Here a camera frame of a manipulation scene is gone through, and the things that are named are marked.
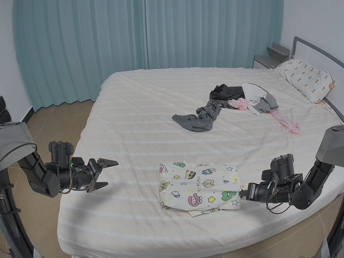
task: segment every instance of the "white pillow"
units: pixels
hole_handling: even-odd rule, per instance
[[[302,58],[291,58],[274,69],[310,102],[319,103],[334,87],[332,76]]]

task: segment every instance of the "curtain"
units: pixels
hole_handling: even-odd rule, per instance
[[[245,67],[279,43],[283,0],[145,0],[149,68]]]
[[[148,68],[144,0],[14,0],[16,56],[33,109],[96,100],[114,72]]]

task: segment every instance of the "wall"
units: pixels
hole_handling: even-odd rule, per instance
[[[13,121],[22,121],[31,109],[15,57],[13,0],[0,0],[0,96]]]
[[[344,62],[343,0],[284,0],[281,45],[300,37]]]

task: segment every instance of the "folded cloth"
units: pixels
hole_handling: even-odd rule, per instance
[[[270,111],[268,112],[270,115],[272,115],[275,120],[277,120],[279,123],[281,123],[285,128],[289,130],[290,133],[293,134],[300,134],[300,128],[299,128],[299,123],[298,122],[292,122],[288,118],[281,116],[277,111]]]
[[[242,83],[247,101],[247,108],[252,114],[259,115],[269,111],[276,111],[278,104],[276,99],[265,89],[252,83]]]
[[[226,84],[216,86],[209,94],[210,99],[228,101],[245,97],[241,86],[228,87]]]
[[[240,185],[234,165],[164,161],[160,167],[164,169],[160,172],[159,188],[163,210],[209,213],[240,208],[239,192],[245,187]]]
[[[229,108],[227,101],[216,101],[210,99],[206,106],[200,107],[196,110],[198,117],[194,114],[188,114],[186,116],[175,114],[172,119],[181,127],[190,131],[210,131],[213,129],[214,120],[216,120],[218,114],[220,114],[221,106]]]
[[[238,100],[232,99],[228,101],[229,105],[240,111],[247,110],[246,99],[240,97]]]

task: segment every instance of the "pink garment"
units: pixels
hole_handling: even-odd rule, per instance
[[[299,123],[293,123],[291,120],[278,114],[277,111],[270,111],[267,113],[270,113],[275,118],[275,120],[277,120],[285,128],[287,128],[289,130],[289,133],[300,134],[301,131],[299,128]]]
[[[228,103],[230,104],[230,106],[232,106],[234,108],[238,108],[240,111],[247,109],[246,99],[244,99],[242,97],[240,97],[238,100],[231,99],[230,101],[228,101]]]

